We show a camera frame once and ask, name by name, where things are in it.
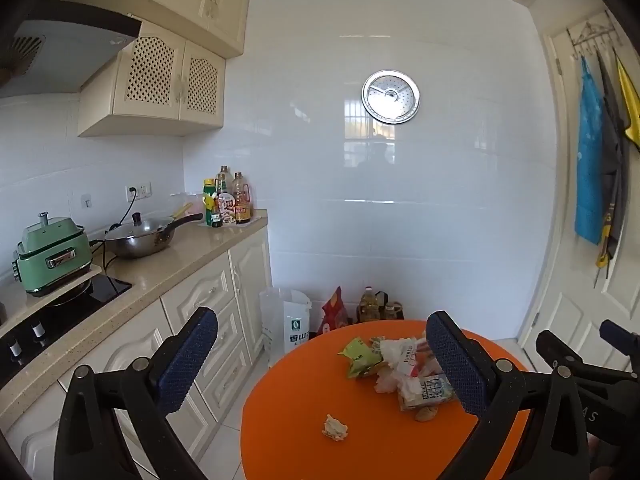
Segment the range hood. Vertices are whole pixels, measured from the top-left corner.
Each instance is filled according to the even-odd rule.
[[[40,0],[0,50],[0,98],[80,91],[138,37],[141,24],[94,6]]]

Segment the orange round table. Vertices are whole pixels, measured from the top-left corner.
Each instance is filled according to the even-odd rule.
[[[240,434],[247,480],[436,479],[478,420],[460,402],[440,406],[430,422],[401,413],[398,394],[377,394],[376,378],[347,379],[349,360],[337,355],[360,336],[420,337],[424,321],[357,324],[318,336],[282,358],[257,384],[244,405]],[[493,359],[510,359],[497,344],[475,335]],[[342,442],[322,434],[331,415],[349,427]],[[524,430],[516,423],[488,479],[500,479]]]

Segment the white floor tile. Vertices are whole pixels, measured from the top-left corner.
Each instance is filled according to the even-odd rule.
[[[236,473],[236,476],[234,476],[234,480],[246,480],[244,476],[244,469],[242,469],[242,464],[240,464],[238,472]]]
[[[234,480],[240,465],[240,432],[220,426],[198,465],[209,480]]]
[[[231,410],[222,421],[222,424],[230,428],[234,428],[235,430],[240,430],[240,425],[242,424],[242,408],[244,407],[244,402],[249,397],[249,394],[254,389],[254,386],[258,383],[262,376],[267,373],[268,369],[269,359],[266,352],[264,352],[258,359],[258,362],[255,364],[254,370],[252,370],[251,375],[249,375],[249,378],[247,379],[247,382],[242,387],[242,390],[240,390],[238,398],[231,406]]]
[[[513,355],[518,361],[524,364],[528,370],[534,372],[535,368],[533,364],[525,354],[524,350],[518,346],[518,340],[516,338],[512,339],[498,339],[494,341],[494,343],[500,345],[507,352]]]

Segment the stove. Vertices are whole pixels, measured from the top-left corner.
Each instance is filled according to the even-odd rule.
[[[0,388],[69,330],[132,287],[98,274],[42,307],[0,338]]]

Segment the appliance knob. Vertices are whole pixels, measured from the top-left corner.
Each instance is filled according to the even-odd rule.
[[[15,260],[11,262],[11,266],[12,266],[12,269],[14,270],[14,280],[16,282],[21,282],[22,280],[20,278],[20,269],[18,269],[18,261]]]
[[[9,350],[11,350],[11,354],[14,357],[20,357],[20,354],[22,354],[22,347],[17,339],[14,339],[13,343],[9,343]]]
[[[42,326],[42,323],[39,319],[34,319],[33,321],[31,321],[31,329],[35,334],[36,339],[43,337],[45,334],[44,327]]]

